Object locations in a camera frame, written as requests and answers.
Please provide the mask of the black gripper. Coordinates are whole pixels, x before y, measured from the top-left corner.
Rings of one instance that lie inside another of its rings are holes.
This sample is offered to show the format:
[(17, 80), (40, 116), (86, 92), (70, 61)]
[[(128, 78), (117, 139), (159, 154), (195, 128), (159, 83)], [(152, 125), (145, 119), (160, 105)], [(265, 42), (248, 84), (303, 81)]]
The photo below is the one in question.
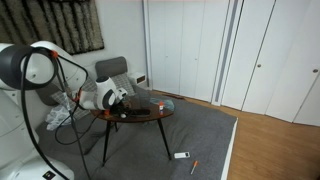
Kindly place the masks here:
[(120, 117), (120, 114), (128, 115), (129, 110), (130, 110), (130, 105), (128, 103), (120, 102), (120, 103), (113, 105), (111, 107), (110, 114), (111, 115), (118, 115)]

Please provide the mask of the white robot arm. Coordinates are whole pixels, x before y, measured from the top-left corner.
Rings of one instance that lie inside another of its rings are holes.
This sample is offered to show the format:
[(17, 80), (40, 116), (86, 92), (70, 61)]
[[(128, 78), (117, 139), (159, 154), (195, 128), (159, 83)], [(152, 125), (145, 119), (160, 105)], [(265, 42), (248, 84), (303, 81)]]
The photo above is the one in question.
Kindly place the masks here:
[(88, 77), (86, 69), (51, 42), (0, 44), (1, 180), (74, 179), (70, 168), (41, 151), (27, 112), (26, 93), (48, 86), (58, 72), (73, 91)]

